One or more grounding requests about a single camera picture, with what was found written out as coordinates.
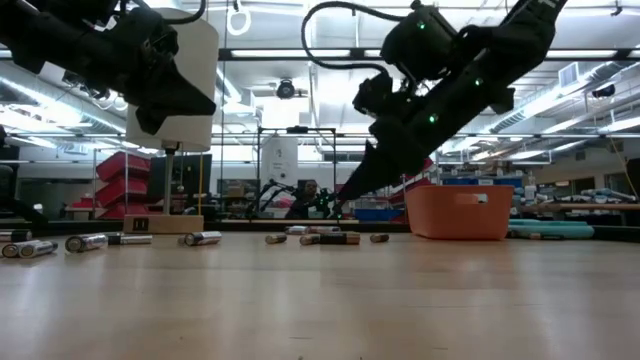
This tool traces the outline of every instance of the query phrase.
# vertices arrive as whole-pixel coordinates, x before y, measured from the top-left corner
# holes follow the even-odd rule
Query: small label
[[[149,218],[134,218],[133,231],[149,231]]]

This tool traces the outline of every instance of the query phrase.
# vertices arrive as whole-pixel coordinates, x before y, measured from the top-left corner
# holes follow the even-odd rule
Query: silver battery
[[[202,246],[217,244],[220,240],[222,240],[222,234],[219,231],[205,231],[186,234],[183,241],[187,246]]]
[[[2,247],[2,256],[6,258],[19,258],[20,250],[27,245],[33,245],[39,243],[40,240],[29,240],[21,243],[11,243]]]
[[[308,226],[288,226],[284,229],[287,235],[306,235],[309,233]]]
[[[148,245],[153,240],[153,235],[109,235],[109,245]]]
[[[51,254],[58,249],[58,244],[51,241],[40,241],[35,244],[24,245],[20,249],[20,257],[31,259],[37,256]]]
[[[76,235],[67,239],[64,248],[70,253],[79,253],[99,249],[108,243],[109,239],[104,234]]]
[[[33,239],[30,230],[0,231],[0,242],[24,242]]]

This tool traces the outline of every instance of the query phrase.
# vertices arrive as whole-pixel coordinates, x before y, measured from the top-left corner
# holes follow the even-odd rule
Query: blue bin
[[[355,209],[353,215],[356,219],[362,222],[367,221],[384,221],[389,222],[393,218],[400,216],[404,213],[403,210],[393,209]]]

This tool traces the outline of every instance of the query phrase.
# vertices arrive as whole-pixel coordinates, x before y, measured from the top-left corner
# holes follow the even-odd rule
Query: white cylinder
[[[177,9],[155,9],[164,18],[177,19],[191,14]],[[218,32],[205,20],[176,25],[180,50],[175,57],[178,71],[210,99],[214,98],[218,64]],[[181,143],[184,151],[209,151],[213,116],[171,116],[155,135],[140,129],[137,107],[127,112],[127,141],[146,148],[162,149],[166,143]]]

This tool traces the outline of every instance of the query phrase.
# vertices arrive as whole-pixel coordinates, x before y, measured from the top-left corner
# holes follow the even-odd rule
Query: cable
[[[302,19],[302,34],[301,34],[302,48],[304,49],[305,53],[307,53],[307,56],[309,56],[309,59],[314,64],[320,67],[323,67],[325,69],[332,69],[332,70],[375,69],[389,76],[389,71],[387,71],[387,69],[380,64],[375,64],[375,63],[346,64],[346,65],[328,64],[320,59],[317,59],[315,56],[313,56],[313,54],[311,53],[311,50],[309,49],[309,45],[307,44],[307,37],[306,37],[307,23],[315,13],[317,13],[322,9],[327,9],[327,8],[344,8],[352,11],[358,10],[358,11],[362,11],[365,14],[369,14],[371,16],[375,16],[383,20],[395,21],[395,22],[402,21],[404,17],[385,14],[383,12],[371,9],[363,5],[348,3],[344,1],[327,1],[311,8],[311,10],[309,10],[307,15],[305,15],[304,19]]]
[[[613,138],[610,137],[609,140],[611,140],[611,146],[613,147],[613,151],[616,152],[616,155],[618,155],[618,159],[622,164],[622,170],[624,171],[624,175],[627,177],[627,182],[629,183],[629,187],[631,187],[631,191],[633,191],[633,195],[636,197],[636,202],[640,201],[640,197],[638,197],[638,192],[636,191],[635,186],[633,186],[633,183],[631,182],[631,176],[629,176],[629,171],[627,171],[626,161],[624,161],[624,159],[622,158],[622,155],[618,151],[618,147],[616,146],[615,141],[613,141]]]
[[[200,0],[200,8],[196,11],[195,14],[191,16],[187,16],[182,19],[165,19],[165,23],[167,25],[184,25],[190,24],[192,22],[198,21],[204,15],[204,12],[207,10],[207,0]]]

